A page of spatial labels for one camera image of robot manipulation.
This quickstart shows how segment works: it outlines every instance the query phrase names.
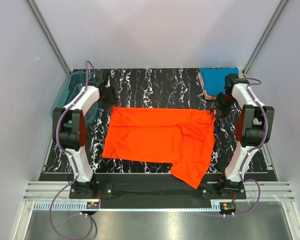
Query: metal floor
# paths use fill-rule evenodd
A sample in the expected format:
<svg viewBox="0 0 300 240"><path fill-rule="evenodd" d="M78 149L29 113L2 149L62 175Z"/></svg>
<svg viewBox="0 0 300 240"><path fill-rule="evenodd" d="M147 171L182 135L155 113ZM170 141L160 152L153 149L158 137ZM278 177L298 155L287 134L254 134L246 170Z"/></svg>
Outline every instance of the metal floor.
<svg viewBox="0 0 300 240"><path fill-rule="evenodd" d="M238 212L250 208L237 203ZM82 216L62 222L74 211L54 211L54 224L68 238L87 234L90 221ZM292 240L283 207L279 202L260 202L247 215L223 218L216 212L127 212L100 211L89 240ZM26 240L59 240L49 222L49 212L32 213Z"/></svg>

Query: marble surface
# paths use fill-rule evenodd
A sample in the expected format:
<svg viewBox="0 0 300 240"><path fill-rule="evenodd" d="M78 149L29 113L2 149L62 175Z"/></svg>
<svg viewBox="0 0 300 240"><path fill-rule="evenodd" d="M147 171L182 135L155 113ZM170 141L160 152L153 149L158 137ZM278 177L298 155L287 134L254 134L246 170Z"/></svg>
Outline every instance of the marble surface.
<svg viewBox="0 0 300 240"><path fill-rule="evenodd" d="M111 81L120 107L209 110L212 104L204 99L197 68L112 69ZM236 149L235 129L240 112L236 103L227 118L215 123L215 145L208 172L223 172L229 164ZM88 127L85 147L93 170L96 173L168 173L172 166L170 163L102 158L110 113L110 109L100 109L94 123ZM60 153L55 143L43 171L72 172L67 157ZM261 151L253 157L248 171L267 172Z"/></svg>

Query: orange fabric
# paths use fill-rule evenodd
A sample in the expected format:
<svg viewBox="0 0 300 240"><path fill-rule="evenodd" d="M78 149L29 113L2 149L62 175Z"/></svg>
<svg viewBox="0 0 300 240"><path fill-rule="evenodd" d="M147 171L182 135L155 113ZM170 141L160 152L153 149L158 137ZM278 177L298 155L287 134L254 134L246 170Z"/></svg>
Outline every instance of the orange fabric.
<svg viewBox="0 0 300 240"><path fill-rule="evenodd" d="M215 144L209 111L113 107L102 157L172 163L171 173L195 189Z"/></svg>

